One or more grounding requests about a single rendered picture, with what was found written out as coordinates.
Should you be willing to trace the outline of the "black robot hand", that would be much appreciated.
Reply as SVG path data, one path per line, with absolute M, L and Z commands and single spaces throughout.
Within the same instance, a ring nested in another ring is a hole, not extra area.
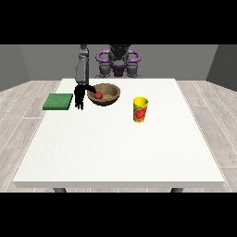
M 78 109 L 83 109 L 83 99 L 86 91 L 92 92 L 94 94 L 96 93 L 95 88 L 89 84 L 78 84 L 74 89 L 75 107 Z

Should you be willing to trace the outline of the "green square pad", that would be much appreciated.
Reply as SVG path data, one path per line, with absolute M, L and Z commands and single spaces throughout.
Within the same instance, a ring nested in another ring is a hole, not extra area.
M 68 110 L 73 94 L 49 94 L 44 102 L 43 110 Z

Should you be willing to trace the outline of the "brown wooden bowl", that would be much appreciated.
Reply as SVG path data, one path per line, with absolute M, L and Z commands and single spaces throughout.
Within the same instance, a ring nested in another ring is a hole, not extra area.
M 98 106 L 110 106 L 114 104 L 120 96 L 120 89 L 117 85 L 110 83 L 100 83 L 94 86 L 97 92 L 102 93 L 101 99 L 96 99 L 94 93 L 87 92 L 88 98 Z

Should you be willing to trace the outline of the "yellow cup with melon print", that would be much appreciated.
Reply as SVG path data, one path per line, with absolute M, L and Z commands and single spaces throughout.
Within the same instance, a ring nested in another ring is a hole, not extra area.
M 133 120 L 135 122 L 144 122 L 148 100 L 144 97 L 135 97 L 133 99 Z

